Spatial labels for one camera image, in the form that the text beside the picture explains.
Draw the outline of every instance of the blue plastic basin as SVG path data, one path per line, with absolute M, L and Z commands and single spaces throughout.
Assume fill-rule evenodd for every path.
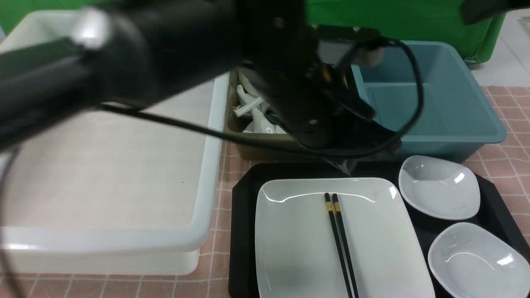
M 408 41 L 423 77 L 425 108 L 402 138 L 398 160 L 421 154 L 463 162 L 484 144 L 500 143 L 506 129 L 456 50 L 442 42 Z M 352 67 L 360 96 L 376 121 L 398 130 L 413 114 L 417 91 L 410 63 L 399 48 L 385 48 L 374 68 Z

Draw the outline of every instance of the chopsticks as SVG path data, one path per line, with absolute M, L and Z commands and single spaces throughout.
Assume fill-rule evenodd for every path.
M 346 240 L 346 230 L 344 228 L 344 221 L 342 220 L 339 197 L 337 196 L 337 194 L 333 194 L 333 202 L 332 202 L 330 199 L 330 194 L 326 192 L 324 194 L 324 199 L 326 202 L 326 207 L 328 208 L 328 214 L 330 216 L 331 229 L 333 230 L 333 236 L 335 237 L 335 245 L 337 246 L 337 253 L 339 254 L 340 266 L 342 268 L 342 275 L 344 276 L 344 283 L 346 284 L 346 291 L 348 292 L 348 298 L 353 298 L 351 287 L 350 287 L 350 278 L 351 278 L 351 285 L 353 287 L 355 298 L 359 298 L 359 293 L 357 291 L 357 283 L 355 282 L 354 269 L 351 263 L 350 249 L 348 247 L 348 241 Z M 346 261 L 348 262 L 348 269 L 346 269 L 346 263 L 344 262 L 344 255 L 346 255 Z

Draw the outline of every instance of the white bowl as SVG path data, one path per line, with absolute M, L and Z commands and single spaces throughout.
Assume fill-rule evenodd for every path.
M 475 174 L 465 166 L 433 157 L 409 157 L 399 172 L 401 195 L 415 209 L 444 220 L 465 220 L 480 208 Z
M 347 297 L 325 192 L 339 195 L 361 298 L 434 298 L 399 191 L 380 178 L 275 180 L 258 193 L 255 257 L 261 298 Z
M 471 223 L 457 223 L 432 243 L 434 277 L 455 298 L 525 298 L 530 265 L 506 243 Z

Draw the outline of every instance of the white ceramic spoon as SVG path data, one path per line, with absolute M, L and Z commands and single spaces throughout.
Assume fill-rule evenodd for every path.
M 245 93 L 245 90 L 243 89 L 243 86 L 238 85 L 236 87 L 237 95 L 239 95 L 239 99 L 241 103 L 244 104 L 252 104 L 255 102 L 255 98 L 247 93 Z M 274 125 L 272 125 L 269 120 L 265 118 L 265 115 L 256 108 L 251 110 L 252 119 L 254 121 L 254 132 L 258 134 L 274 134 L 276 132 Z
M 245 87 L 245 90 L 247 92 L 249 92 L 254 97 L 260 96 L 260 93 L 256 90 L 256 88 L 254 88 L 254 86 L 252 86 L 252 84 L 250 84 L 249 79 L 246 78 L 246 76 L 242 72 L 238 72 L 238 75 L 239 75 L 239 82 L 241 82 L 241 85 Z
M 260 108 L 260 104 L 263 102 L 263 99 L 261 97 L 256 98 L 253 102 L 247 103 L 244 106 L 237 107 L 234 112 L 237 117 L 241 117 L 248 112 L 252 111 L 252 109 Z
M 254 120 L 254 132 L 258 134 L 275 134 L 276 129 L 269 120 L 265 118 L 265 115 L 258 110 L 252 109 L 252 119 Z

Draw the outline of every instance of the black tray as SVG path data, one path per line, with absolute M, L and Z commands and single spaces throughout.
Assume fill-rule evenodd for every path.
M 350 177 L 380 177 L 397 187 L 401 163 L 362 162 Z M 326 163 L 264 163 L 253 166 L 232 191 L 232 232 L 228 292 L 232 298 L 259 298 L 254 255 L 254 222 L 258 191 L 270 180 L 348 177 Z M 495 185 L 476 176 L 481 194 L 477 215 L 466 222 L 490 231 L 530 260 L 530 248 L 510 215 Z M 456 223 L 432 218 L 410 207 L 406 202 L 421 250 L 427 253 L 434 239 L 445 228 Z M 436 297 L 452 297 L 432 276 Z

